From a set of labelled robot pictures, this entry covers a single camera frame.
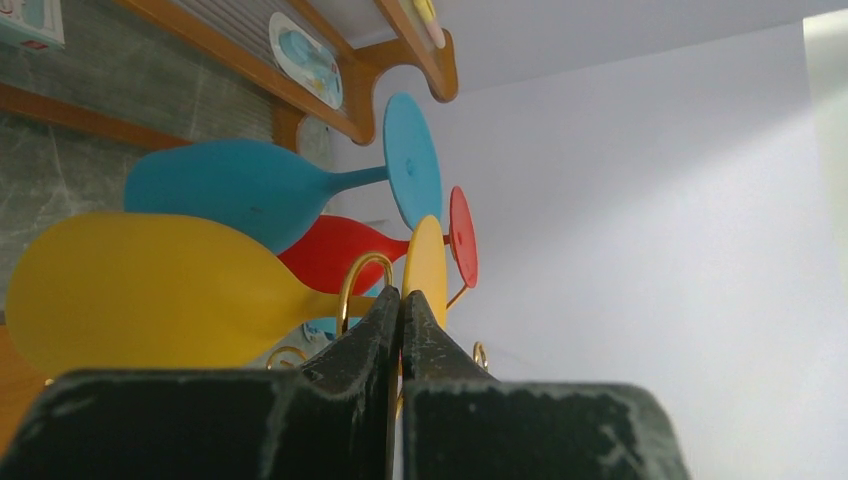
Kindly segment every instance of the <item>red label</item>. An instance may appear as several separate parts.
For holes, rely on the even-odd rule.
[[[47,48],[47,45],[41,42],[36,42],[35,40],[27,40],[26,42],[21,43],[21,45],[33,50],[44,50]]]

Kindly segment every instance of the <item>white box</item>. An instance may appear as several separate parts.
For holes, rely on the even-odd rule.
[[[61,49],[59,0],[0,0],[0,42],[33,52]]]

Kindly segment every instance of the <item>box with red label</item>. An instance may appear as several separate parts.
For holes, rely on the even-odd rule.
[[[59,0],[0,0],[0,42],[32,52],[61,49]]]

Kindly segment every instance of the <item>ceiling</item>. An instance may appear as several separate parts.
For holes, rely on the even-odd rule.
[[[312,0],[354,45],[390,36],[368,0]],[[848,8],[848,0],[434,0],[464,91],[662,52]]]

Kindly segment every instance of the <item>marble wall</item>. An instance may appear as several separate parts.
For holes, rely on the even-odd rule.
[[[271,140],[269,98],[251,83],[109,0],[62,7],[65,50],[0,44],[0,82],[195,141]],[[309,119],[300,145],[332,169],[325,125]],[[119,210],[127,171],[145,153],[0,113],[0,311],[30,242],[68,216]]]

